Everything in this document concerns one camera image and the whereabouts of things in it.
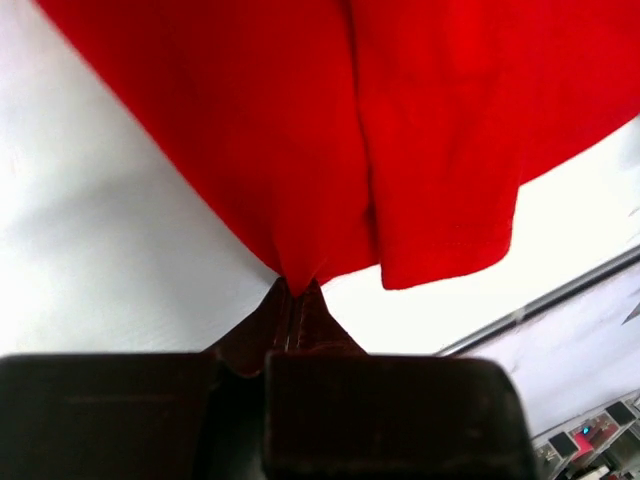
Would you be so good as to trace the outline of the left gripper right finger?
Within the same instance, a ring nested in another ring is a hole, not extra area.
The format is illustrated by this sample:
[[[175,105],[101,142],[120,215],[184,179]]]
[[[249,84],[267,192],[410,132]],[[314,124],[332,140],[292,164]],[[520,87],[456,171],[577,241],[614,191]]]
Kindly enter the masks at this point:
[[[320,286],[292,300],[264,367],[270,479],[534,479],[519,395],[498,364],[364,352]]]

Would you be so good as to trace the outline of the red t shirt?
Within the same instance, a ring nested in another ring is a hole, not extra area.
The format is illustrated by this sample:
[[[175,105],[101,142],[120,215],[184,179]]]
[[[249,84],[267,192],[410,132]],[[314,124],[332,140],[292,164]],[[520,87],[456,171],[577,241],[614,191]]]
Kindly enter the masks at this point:
[[[635,1],[44,1],[294,293],[508,252],[520,186],[639,112]]]

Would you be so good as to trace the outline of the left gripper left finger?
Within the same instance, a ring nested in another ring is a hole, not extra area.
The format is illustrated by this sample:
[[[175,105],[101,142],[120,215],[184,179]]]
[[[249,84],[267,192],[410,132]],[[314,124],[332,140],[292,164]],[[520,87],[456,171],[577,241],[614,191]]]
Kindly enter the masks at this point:
[[[276,281],[201,352],[4,356],[2,477],[262,478],[261,372],[290,299]]]

